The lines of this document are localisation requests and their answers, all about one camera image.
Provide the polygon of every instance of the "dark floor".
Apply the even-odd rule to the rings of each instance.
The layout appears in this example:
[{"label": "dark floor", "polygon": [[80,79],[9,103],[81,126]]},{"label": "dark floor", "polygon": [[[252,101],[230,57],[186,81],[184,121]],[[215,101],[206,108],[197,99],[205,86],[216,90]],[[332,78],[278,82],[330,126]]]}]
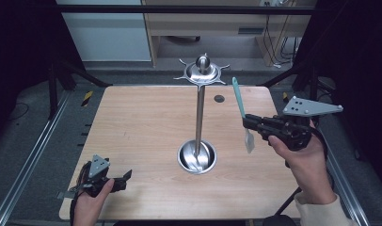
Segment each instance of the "dark floor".
[{"label": "dark floor", "polygon": [[[223,81],[230,84],[231,78],[236,76],[240,85],[254,86],[290,67],[266,67],[257,47],[253,38],[202,37],[200,42],[163,39],[155,68],[137,66],[130,67],[129,71],[94,69],[89,72],[116,85],[188,85],[183,81],[173,80],[173,77],[183,75],[183,64],[178,59],[191,62],[200,54],[207,53],[219,66],[231,64],[231,69],[223,72]],[[29,178],[17,179],[17,175],[21,175],[23,165],[28,163],[27,157],[34,153],[34,146],[48,123],[47,83],[40,83],[21,93],[11,120],[7,121],[1,133],[0,207],[9,191],[16,189],[12,185],[18,185],[18,180],[24,179],[19,183],[24,186],[23,190],[19,190],[22,194],[12,199],[15,205],[8,209],[7,225],[69,225],[58,217],[61,200],[56,199],[56,193],[68,187],[87,139],[85,135],[104,91],[104,88],[98,88],[77,75],[74,78],[78,84],[74,91],[62,91],[59,88],[60,97],[68,97],[67,103],[56,127],[52,128],[54,132],[41,147],[42,153],[35,159]],[[305,92],[293,93],[293,79],[294,76],[270,88],[278,111],[285,106],[282,102],[284,91],[290,96],[295,94],[307,97]],[[81,106],[85,94],[90,90],[93,95],[88,106]],[[322,101],[330,102],[330,99],[325,98]],[[355,159],[352,144],[338,116],[327,115],[321,118],[320,128],[370,222],[365,225],[382,226],[382,185],[370,163]]]}]

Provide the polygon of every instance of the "person's sleeve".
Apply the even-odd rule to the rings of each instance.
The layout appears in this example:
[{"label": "person's sleeve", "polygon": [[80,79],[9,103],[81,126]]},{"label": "person's sleeve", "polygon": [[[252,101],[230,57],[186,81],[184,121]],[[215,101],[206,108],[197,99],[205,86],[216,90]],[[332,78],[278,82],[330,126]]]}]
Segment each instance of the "person's sleeve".
[{"label": "person's sleeve", "polygon": [[338,195],[335,202],[325,205],[307,204],[303,192],[296,194],[294,200],[302,226],[358,226],[344,214]]}]

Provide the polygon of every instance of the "round metal base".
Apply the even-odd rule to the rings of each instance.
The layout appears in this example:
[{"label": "round metal base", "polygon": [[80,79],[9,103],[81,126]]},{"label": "round metal base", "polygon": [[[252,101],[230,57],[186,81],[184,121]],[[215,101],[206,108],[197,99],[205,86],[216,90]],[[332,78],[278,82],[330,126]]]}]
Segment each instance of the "round metal base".
[{"label": "round metal base", "polygon": [[180,166],[193,174],[202,174],[211,170],[216,163],[217,154],[215,147],[208,141],[200,143],[199,155],[194,156],[195,140],[186,141],[179,149],[177,160]]}]

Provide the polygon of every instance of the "table surface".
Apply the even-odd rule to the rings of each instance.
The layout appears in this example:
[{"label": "table surface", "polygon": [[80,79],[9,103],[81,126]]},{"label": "table surface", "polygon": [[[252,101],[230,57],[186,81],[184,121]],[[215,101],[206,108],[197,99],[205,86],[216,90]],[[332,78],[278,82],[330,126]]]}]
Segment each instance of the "table surface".
[{"label": "table surface", "polygon": [[[240,90],[246,113],[277,114],[267,88]],[[94,154],[110,159],[110,178],[133,170],[126,190],[108,196],[100,219],[266,218],[294,192],[284,160],[254,131],[256,148],[247,153],[232,86],[206,87],[202,139],[216,149],[215,166],[201,175],[182,169],[177,152],[195,139],[197,94],[196,86],[106,89],[69,185]],[[70,204],[62,203],[61,218],[69,218]],[[284,214],[299,218],[294,203]]]}]

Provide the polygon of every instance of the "wall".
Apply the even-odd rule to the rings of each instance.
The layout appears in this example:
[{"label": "wall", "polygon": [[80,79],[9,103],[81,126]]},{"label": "wall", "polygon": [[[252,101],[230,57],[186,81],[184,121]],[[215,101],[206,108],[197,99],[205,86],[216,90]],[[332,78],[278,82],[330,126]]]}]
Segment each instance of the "wall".
[{"label": "wall", "polygon": [[[139,0],[56,0],[74,5],[140,5]],[[83,61],[151,61],[141,13],[62,13]]]}]

